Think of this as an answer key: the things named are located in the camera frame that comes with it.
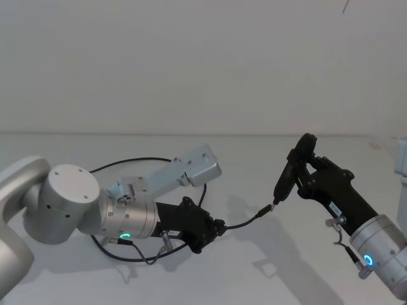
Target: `cable plug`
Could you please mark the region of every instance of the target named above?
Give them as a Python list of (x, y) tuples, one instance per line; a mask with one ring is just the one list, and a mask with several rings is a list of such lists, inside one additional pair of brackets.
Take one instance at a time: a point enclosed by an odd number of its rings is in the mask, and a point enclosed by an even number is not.
[(126, 245), (126, 246), (132, 246), (133, 242), (131, 240), (125, 240), (123, 238), (116, 238), (113, 237), (109, 240), (109, 243), (115, 243), (117, 245)]
[(256, 218), (260, 218), (263, 217), (264, 215), (266, 215), (268, 212), (272, 212), (274, 209), (275, 205), (267, 205), (264, 208), (262, 208), (260, 211), (257, 212), (256, 214)]

